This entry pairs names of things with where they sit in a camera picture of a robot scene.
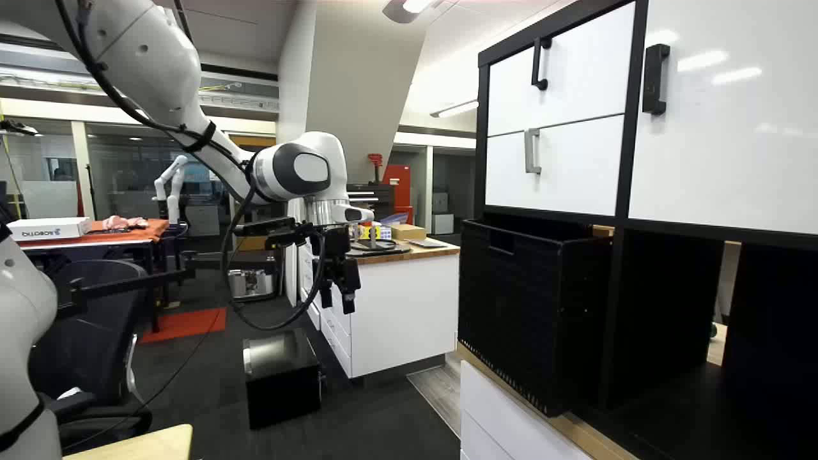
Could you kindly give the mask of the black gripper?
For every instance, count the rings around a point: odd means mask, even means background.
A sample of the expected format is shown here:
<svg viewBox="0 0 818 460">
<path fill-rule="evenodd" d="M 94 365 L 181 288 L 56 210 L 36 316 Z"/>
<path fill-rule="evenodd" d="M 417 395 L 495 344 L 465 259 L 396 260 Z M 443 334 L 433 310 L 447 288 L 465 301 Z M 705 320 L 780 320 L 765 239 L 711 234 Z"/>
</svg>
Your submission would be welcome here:
<svg viewBox="0 0 818 460">
<path fill-rule="evenodd" d="M 297 242 L 310 242 L 312 256 L 316 259 L 314 274 L 319 282 L 323 310 L 333 306 L 333 282 L 336 282 L 342 290 L 342 311 L 352 315 L 355 290 L 360 288 L 360 274 L 359 267 L 350 267 L 350 260 L 347 260 L 347 250 L 350 250 L 347 228 L 342 221 L 333 221 L 333 225 L 300 221 Z"/>
</svg>

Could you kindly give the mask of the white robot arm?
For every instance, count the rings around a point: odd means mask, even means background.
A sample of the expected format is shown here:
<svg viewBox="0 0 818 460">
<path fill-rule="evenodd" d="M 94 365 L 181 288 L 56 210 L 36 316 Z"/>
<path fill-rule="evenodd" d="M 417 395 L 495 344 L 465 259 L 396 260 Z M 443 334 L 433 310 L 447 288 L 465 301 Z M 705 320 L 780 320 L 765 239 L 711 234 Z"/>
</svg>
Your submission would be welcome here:
<svg viewBox="0 0 818 460">
<path fill-rule="evenodd" d="M 195 152 L 243 205 L 301 200 L 297 228 L 323 260 L 346 244 L 347 163 L 337 136 L 306 131 L 259 152 L 238 147 L 200 105 L 203 64 L 157 0 L 0 0 L 0 17 L 70 50 L 132 121 Z M 59 460 L 56 413 L 31 381 L 33 344 L 56 320 L 56 285 L 0 229 L 0 460 Z"/>
</svg>

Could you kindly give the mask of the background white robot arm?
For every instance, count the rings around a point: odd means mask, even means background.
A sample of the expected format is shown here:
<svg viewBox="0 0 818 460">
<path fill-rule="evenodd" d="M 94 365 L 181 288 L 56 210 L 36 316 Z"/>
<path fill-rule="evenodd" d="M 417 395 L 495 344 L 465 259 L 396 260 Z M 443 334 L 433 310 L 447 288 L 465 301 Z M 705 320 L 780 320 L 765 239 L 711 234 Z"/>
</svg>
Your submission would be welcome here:
<svg viewBox="0 0 818 460">
<path fill-rule="evenodd" d="M 183 165 L 187 156 L 177 156 L 157 178 L 153 178 L 153 200 L 166 205 L 169 221 L 177 225 L 181 220 L 181 186 L 183 186 Z"/>
</svg>

